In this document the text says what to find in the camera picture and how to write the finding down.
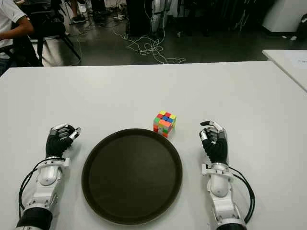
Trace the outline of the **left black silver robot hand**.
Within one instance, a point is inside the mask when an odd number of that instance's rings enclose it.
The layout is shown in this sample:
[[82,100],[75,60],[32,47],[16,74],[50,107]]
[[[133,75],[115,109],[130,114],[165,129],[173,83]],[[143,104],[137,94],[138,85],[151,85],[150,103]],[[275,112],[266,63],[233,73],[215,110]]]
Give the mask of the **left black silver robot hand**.
[[72,145],[80,135],[81,128],[64,123],[50,129],[46,142],[46,158],[62,158],[64,152]]

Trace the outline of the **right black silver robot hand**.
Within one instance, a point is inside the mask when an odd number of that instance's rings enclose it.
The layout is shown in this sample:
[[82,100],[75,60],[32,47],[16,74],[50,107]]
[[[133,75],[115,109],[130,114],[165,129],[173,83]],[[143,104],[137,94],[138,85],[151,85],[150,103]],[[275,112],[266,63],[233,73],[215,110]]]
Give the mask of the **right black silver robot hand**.
[[199,133],[199,136],[211,163],[228,165],[226,130],[215,121],[203,121],[200,125],[204,129]]

